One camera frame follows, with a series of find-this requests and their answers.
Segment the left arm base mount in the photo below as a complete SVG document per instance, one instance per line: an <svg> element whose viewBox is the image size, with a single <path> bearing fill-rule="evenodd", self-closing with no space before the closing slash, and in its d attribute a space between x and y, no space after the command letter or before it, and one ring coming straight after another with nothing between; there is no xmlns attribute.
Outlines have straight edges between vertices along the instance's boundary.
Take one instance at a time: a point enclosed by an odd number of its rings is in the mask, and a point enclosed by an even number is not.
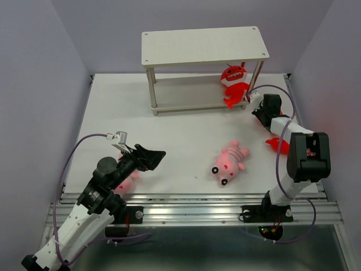
<svg viewBox="0 0 361 271"><path fill-rule="evenodd" d="M128 205L115 213L115 220L105 228L104 235L116 241L116 238L130 237L130 226L143 223L144 207L142 205Z"/></svg>

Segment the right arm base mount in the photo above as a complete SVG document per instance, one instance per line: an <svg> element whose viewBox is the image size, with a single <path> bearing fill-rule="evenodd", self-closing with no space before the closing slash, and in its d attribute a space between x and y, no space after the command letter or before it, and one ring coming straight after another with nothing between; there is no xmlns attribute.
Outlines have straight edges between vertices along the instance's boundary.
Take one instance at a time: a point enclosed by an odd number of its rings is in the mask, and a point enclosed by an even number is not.
<svg viewBox="0 0 361 271"><path fill-rule="evenodd" d="M238 219L244 223L258 224L261 237L271 241L279 241L283 236L283 222L293 222L290 205L272 204L269 192L265 194L260 205L241 206Z"/></svg>

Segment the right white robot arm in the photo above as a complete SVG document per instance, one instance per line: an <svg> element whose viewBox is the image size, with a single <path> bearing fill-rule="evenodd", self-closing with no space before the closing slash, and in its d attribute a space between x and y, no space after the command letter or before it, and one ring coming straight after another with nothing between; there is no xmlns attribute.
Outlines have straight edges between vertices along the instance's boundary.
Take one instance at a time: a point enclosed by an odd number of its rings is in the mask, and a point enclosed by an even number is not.
<svg viewBox="0 0 361 271"><path fill-rule="evenodd" d="M281 114L281 97L265 94L259 108L252 114L271 133L280 137L279 142L289 145L287 173L269 190L258 206L243 206L244 222L292 222L290 204L297 195L312 183L327 178L331 173L329 137L324 132L313 132L294 123Z"/></svg>

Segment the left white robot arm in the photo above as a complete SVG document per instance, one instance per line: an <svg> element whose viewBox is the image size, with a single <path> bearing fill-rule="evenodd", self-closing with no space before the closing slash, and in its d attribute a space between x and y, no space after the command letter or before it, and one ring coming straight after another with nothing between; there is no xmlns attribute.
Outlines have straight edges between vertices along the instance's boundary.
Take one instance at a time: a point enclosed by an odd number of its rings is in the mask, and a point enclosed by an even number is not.
<svg viewBox="0 0 361 271"><path fill-rule="evenodd" d="M165 155L165 151L147 150L136 144L118 160L100 159L61 227L38 252L27 255L22 266L26 270L68 270L103 229L125 218L126 202L114 190L135 170L155 170Z"/></svg>

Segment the red shark plush white belly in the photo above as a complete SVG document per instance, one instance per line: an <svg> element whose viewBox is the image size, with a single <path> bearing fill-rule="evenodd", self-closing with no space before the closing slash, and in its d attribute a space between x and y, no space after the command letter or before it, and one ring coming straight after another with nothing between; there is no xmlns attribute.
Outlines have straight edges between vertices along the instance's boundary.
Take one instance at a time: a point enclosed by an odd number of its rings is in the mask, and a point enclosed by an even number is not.
<svg viewBox="0 0 361 271"><path fill-rule="evenodd" d="M220 82L226 87L223 101L229 109L239 104L249 90L249 84L245 82L247 74L245 62L240 65L228 65L221 74Z"/></svg>

